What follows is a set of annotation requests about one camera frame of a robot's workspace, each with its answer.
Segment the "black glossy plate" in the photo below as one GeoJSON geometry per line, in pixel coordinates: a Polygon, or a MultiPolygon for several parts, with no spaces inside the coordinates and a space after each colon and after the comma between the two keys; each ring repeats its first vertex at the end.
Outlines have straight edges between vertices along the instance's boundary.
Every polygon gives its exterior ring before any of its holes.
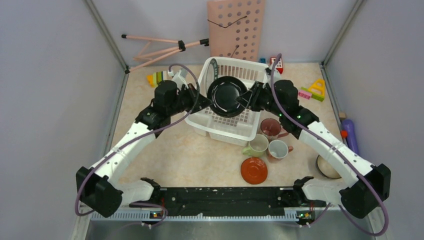
{"type": "Polygon", "coordinates": [[[219,77],[207,89],[207,98],[212,101],[210,109],[220,117],[236,117],[245,110],[236,98],[247,91],[248,88],[241,80],[232,76],[219,77]]]}

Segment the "pink patterned mug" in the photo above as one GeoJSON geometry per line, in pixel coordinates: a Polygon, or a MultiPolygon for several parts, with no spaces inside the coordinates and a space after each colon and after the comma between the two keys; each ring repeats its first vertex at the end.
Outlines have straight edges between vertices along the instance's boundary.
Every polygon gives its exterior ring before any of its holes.
{"type": "Polygon", "coordinates": [[[260,123],[259,132],[264,135],[269,142],[289,135],[289,133],[282,128],[280,122],[273,118],[264,119],[260,123]]]}

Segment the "white plate green patterned rim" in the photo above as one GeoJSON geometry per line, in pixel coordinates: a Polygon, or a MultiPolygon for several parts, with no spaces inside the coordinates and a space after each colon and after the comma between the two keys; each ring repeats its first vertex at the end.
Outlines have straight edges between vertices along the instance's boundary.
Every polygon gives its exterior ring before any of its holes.
{"type": "Polygon", "coordinates": [[[218,79],[219,74],[218,74],[218,62],[215,58],[212,58],[208,65],[207,65],[207,69],[206,69],[206,74],[205,74],[205,87],[206,90],[210,87],[210,85],[218,79]]]}

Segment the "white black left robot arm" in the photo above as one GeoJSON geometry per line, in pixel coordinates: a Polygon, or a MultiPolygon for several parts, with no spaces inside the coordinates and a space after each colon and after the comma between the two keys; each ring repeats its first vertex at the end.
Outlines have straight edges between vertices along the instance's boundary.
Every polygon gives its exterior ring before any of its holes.
{"type": "Polygon", "coordinates": [[[190,115],[212,104],[212,100],[201,95],[198,84],[178,86],[172,80],[160,83],[150,104],[138,114],[124,137],[90,168],[81,167],[77,171],[75,213],[82,216],[79,203],[103,217],[110,217],[121,206],[134,202],[143,201],[149,207],[156,206],[161,194],[154,189],[152,181],[141,179],[119,184],[121,175],[163,130],[173,126],[172,116],[182,112],[190,115]]]}

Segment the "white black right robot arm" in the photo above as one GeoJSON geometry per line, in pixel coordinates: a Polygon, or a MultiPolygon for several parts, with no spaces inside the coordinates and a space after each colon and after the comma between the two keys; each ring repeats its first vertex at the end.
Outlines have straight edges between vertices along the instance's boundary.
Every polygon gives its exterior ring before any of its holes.
{"type": "Polygon", "coordinates": [[[315,150],[341,176],[341,182],[313,177],[297,180],[294,185],[300,188],[293,192],[297,205],[324,201],[363,219],[388,198],[390,169],[363,159],[330,133],[314,113],[300,105],[298,89],[290,80],[257,81],[235,100],[254,112],[277,116],[284,130],[315,150]]]}

